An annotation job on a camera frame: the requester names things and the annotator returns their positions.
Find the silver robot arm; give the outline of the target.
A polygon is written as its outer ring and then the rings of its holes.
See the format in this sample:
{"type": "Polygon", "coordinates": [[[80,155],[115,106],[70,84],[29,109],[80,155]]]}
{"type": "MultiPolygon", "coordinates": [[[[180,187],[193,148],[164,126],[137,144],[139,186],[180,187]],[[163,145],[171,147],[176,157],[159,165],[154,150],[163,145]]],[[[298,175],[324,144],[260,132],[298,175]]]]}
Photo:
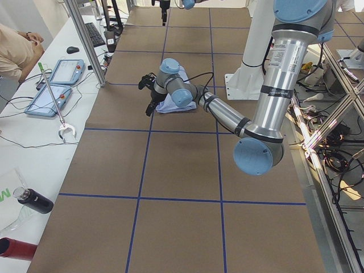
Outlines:
{"type": "Polygon", "coordinates": [[[233,158],[241,171],[268,172],[284,155],[280,130],[307,48],[332,38],[335,12],[335,1],[258,1],[241,66],[225,80],[229,99],[257,101],[252,119],[205,86],[183,79],[180,64],[171,58],[139,82],[139,89],[151,92],[146,114],[167,97],[179,108],[195,102],[239,137],[233,158]]]}
{"type": "MultiPolygon", "coordinates": [[[[205,2],[206,0],[182,0],[182,9],[190,10],[195,4],[205,2]]],[[[159,7],[161,8],[161,19],[162,26],[165,26],[167,23],[167,14],[168,9],[170,8],[171,1],[170,0],[152,0],[151,4],[155,6],[155,2],[159,2],[159,7]]]]}

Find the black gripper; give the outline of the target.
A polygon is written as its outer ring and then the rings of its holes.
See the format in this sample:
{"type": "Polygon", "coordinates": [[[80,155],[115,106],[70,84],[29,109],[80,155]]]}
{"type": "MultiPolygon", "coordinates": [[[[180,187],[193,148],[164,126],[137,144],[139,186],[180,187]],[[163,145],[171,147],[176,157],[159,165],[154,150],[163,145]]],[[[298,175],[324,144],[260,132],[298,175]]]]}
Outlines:
{"type": "Polygon", "coordinates": [[[163,102],[166,98],[166,92],[164,89],[162,91],[157,91],[155,88],[155,85],[157,88],[160,86],[156,83],[157,76],[154,73],[149,73],[142,77],[138,84],[138,89],[142,90],[143,88],[148,88],[151,93],[151,102],[148,104],[146,109],[146,116],[151,116],[151,114],[155,111],[156,107],[160,102],[163,102]]]}
{"type": "Polygon", "coordinates": [[[159,2],[159,7],[162,10],[162,26],[165,26],[167,23],[167,10],[170,8],[170,0],[151,0],[151,4],[155,6],[155,4],[159,2]]]}

